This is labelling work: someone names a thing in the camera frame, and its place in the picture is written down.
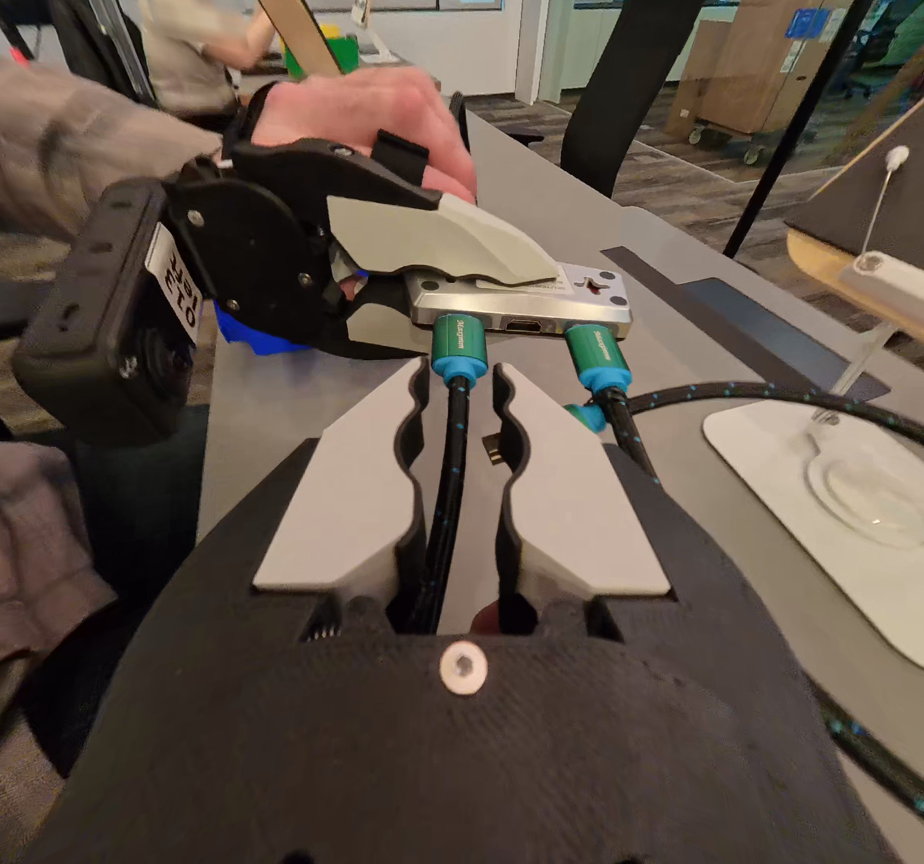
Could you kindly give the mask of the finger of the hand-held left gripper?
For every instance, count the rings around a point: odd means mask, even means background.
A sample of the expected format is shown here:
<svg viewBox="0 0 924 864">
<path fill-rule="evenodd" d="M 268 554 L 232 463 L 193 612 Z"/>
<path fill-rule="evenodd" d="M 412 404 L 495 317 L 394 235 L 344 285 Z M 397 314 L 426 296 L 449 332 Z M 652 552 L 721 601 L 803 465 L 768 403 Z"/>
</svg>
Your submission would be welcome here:
<svg viewBox="0 0 924 864">
<path fill-rule="evenodd" d="M 351 341 L 385 354 L 429 354 L 432 331 L 416 326 L 407 313 L 385 304 L 363 304 L 347 319 Z"/>
<path fill-rule="evenodd" d="M 521 286 L 555 280 L 558 263 L 512 224 L 455 196 L 435 209 L 330 197 L 332 235 L 369 274 L 432 270 Z"/>
</svg>

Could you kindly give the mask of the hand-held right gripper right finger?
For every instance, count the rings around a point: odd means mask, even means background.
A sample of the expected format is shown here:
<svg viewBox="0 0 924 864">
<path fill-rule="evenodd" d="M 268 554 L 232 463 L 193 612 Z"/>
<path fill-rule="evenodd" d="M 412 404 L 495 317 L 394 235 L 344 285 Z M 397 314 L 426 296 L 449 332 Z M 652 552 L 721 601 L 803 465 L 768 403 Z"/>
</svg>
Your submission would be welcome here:
<svg viewBox="0 0 924 864">
<path fill-rule="evenodd" d="M 604 444 L 513 365 L 495 366 L 499 452 L 511 475 L 495 537 L 501 627 L 550 604 L 663 599 L 671 583 Z"/>
</svg>

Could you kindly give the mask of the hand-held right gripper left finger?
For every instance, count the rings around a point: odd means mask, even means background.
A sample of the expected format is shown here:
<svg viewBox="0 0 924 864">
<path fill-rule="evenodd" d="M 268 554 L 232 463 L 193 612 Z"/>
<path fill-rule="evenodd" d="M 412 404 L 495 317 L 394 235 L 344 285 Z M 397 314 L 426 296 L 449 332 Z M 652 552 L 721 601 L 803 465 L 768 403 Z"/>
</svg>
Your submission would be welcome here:
<svg viewBox="0 0 924 864">
<path fill-rule="evenodd" d="M 323 430 L 253 576 L 257 591 L 383 606 L 418 592 L 426 531 L 410 468 L 429 391 L 429 365 L 412 360 Z"/>
</svg>

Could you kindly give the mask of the blue plastic bin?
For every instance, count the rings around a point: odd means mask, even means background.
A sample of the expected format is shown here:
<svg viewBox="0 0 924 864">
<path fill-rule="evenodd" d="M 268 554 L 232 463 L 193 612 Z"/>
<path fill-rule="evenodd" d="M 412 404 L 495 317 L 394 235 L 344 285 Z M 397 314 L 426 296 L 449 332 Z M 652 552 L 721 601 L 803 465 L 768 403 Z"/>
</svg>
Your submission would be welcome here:
<svg viewBox="0 0 924 864">
<path fill-rule="evenodd" d="M 240 344 L 248 347 L 255 355 L 268 357 L 272 355 L 309 350 L 309 346 L 296 344 L 263 331 L 247 327 L 235 316 L 225 312 L 214 304 L 217 328 L 228 344 Z"/>
</svg>

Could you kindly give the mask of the small grey adapter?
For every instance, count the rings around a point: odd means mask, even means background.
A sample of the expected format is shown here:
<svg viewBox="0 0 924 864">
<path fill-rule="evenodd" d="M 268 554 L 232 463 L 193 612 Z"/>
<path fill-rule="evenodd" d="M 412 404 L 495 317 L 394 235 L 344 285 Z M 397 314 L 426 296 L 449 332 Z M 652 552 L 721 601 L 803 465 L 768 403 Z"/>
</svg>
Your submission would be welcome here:
<svg viewBox="0 0 924 864">
<path fill-rule="evenodd" d="M 622 277 L 612 270 L 560 265 L 554 280 L 505 286 L 407 273 L 411 320 L 433 327 L 446 315 L 476 318 L 489 334 L 562 337 L 571 327 L 600 325 L 623 340 L 633 316 Z"/>
</svg>

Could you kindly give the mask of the person's left forearm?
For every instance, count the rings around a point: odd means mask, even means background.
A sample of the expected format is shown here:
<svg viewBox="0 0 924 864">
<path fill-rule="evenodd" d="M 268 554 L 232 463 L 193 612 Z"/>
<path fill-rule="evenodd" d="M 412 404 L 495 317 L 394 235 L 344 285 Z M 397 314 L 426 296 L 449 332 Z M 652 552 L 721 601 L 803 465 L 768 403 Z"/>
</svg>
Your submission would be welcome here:
<svg viewBox="0 0 924 864">
<path fill-rule="evenodd" d="M 103 192 L 176 177 L 215 160 L 223 140 L 51 66 L 1 67 L 1 229 L 67 241 Z"/>
</svg>

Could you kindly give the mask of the person's left hand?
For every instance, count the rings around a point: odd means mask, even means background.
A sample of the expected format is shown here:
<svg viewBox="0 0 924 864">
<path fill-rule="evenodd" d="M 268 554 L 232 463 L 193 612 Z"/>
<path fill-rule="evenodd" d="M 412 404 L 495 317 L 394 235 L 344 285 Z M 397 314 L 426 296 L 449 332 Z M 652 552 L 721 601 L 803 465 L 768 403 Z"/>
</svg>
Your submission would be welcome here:
<svg viewBox="0 0 924 864">
<path fill-rule="evenodd" d="M 380 131 L 429 151 L 423 187 L 476 203 L 476 168 L 456 119 L 432 77 L 416 67 L 311 75 L 298 83 L 273 85 L 251 142 L 274 147 L 320 139 L 371 155 Z"/>
</svg>

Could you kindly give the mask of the open laptop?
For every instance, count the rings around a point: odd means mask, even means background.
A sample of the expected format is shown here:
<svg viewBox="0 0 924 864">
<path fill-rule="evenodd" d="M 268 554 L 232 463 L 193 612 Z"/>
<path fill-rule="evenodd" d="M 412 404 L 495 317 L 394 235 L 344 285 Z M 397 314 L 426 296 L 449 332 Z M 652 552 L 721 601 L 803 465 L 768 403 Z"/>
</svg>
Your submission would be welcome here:
<svg viewBox="0 0 924 864">
<path fill-rule="evenodd" d="M 323 77 L 345 74 L 306 0 L 257 1 L 301 72 Z"/>
</svg>

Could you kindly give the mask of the black office chair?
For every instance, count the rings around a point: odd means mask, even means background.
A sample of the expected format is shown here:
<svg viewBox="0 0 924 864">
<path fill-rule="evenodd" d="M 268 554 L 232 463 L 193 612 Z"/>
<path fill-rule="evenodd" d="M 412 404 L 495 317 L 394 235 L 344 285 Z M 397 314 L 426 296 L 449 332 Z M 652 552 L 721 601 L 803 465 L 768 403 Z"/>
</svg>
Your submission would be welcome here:
<svg viewBox="0 0 924 864">
<path fill-rule="evenodd" d="M 560 168 L 607 199 L 707 0 L 625 0 L 567 124 Z"/>
</svg>

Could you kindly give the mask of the black tilted board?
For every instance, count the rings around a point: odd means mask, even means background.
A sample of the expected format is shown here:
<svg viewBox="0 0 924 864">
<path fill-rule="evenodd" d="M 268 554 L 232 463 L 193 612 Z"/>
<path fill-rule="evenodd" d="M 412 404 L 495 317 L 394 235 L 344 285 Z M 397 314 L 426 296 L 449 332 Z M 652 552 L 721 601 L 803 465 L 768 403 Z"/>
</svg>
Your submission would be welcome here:
<svg viewBox="0 0 924 864">
<path fill-rule="evenodd" d="M 908 110 L 786 219 L 851 256 L 923 262 L 923 105 Z"/>
</svg>

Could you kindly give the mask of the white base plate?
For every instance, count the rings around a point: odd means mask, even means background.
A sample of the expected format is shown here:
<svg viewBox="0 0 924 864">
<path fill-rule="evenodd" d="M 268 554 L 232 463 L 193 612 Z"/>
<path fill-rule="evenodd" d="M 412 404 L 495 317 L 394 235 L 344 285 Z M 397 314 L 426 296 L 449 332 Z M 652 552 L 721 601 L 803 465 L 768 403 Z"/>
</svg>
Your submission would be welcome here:
<svg viewBox="0 0 924 864">
<path fill-rule="evenodd" d="M 716 411 L 702 431 L 885 642 L 922 667 L 922 456 L 859 418 L 778 401 Z"/>
</svg>

